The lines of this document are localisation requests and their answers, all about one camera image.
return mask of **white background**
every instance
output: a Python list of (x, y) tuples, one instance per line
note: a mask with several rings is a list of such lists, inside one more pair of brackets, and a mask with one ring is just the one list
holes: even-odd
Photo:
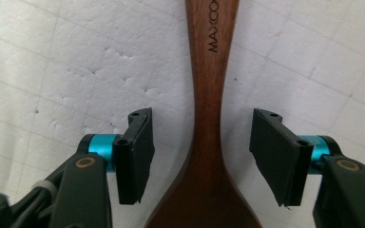
[[(143, 203), (114, 226), (143, 227), (188, 151), (193, 91), (183, 0), (0, 1), (0, 192), (21, 199), (86, 133), (123, 133), (152, 106), (156, 154)], [(242, 0), (225, 80), (223, 153), (264, 227), (314, 227), (319, 177), (278, 208), (248, 151), (252, 109), (298, 134), (334, 137), (365, 163), (365, 0)]]

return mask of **wooden spoon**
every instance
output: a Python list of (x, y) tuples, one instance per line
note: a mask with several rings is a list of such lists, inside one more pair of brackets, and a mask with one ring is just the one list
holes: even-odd
[(221, 153), (221, 97), (239, 0), (186, 0), (195, 91), (188, 157), (145, 227), (261, 227)]

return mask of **brown wooden utensil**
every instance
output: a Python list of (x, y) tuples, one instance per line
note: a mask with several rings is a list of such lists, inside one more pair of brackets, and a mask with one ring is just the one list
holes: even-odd
[(194, 137), (145, 227), (261, 227), (221, 153), (221, 97), (239, 0), (186, 0), (195, 91)]

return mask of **gray cable tie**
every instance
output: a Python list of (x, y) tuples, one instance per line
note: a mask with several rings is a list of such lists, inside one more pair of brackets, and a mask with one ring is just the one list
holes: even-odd
[(51, 181), (39, 180), (36, 183), (34, 183), (34, 185), (32, 185), (32, 189), (36, 187), (42, 187), (44, 189), (47, 189), (49, 191), (49, 194), (51, 195), (51, 202), (53, 203), (55, 201), (58, 190)]

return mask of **gold circular fastener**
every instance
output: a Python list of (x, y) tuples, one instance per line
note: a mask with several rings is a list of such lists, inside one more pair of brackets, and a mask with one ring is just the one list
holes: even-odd
[(339, 165), (340, 167), (347, 169), (349, 171), (359, 171), (360, 170), (360, 166), (358, 166), (358, 164), (352, 162), (352, 161), (348, 161), (348, 160), (338, 160), (336, 161), (336, 164)]
[(96, 162), (96, 160), (94, 158), (91, 157), (87, 157), (87, 158), (82, 158), (80, 160), (78, 160), (75, 165), (78, 168), (87, 168), (91, 165), (93, 165)]

